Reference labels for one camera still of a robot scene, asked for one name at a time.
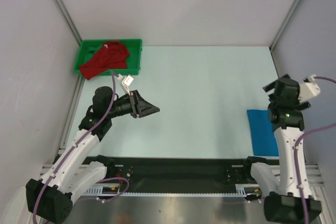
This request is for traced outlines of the blue polo shirt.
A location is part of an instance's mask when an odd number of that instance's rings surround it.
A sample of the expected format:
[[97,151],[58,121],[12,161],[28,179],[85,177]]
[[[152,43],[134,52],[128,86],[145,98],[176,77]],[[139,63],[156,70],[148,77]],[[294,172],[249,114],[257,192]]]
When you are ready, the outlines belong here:
[[278,157],[278,146],[267,110],[247,110],[251,143],[255,156]]

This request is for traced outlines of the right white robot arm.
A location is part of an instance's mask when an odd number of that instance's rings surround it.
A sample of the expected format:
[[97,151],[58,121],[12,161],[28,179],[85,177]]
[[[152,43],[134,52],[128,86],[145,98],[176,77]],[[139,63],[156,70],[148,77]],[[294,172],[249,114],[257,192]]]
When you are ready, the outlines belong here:
[[269,93],[268,120],[278,147],[280,174],[273,173],[266,159],[250,156],[242,176],[261,189],[269,222],[310,223],[322,212],[310,189],[303,153],[302,111],[320,94],[315,78],[310,75],[298,83],[286,74],[263,88]]

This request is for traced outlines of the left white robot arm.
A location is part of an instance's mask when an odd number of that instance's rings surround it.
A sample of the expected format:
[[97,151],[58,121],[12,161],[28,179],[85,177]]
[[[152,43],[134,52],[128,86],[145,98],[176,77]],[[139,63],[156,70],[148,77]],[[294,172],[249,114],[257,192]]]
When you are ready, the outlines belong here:
[[26,184],[27,206],[33,221],[41,217],[52,223],[63,223],[73,205],[91,186],[117,179],[113,159],[102,155],[96,156],[84,171],[77,173],[87,155],[112,127],[113,118],[131,115],[139,119],[159,111],[137,90],[119,97],[111,87],[99,87],[72,144],[40,179],[30,179]]

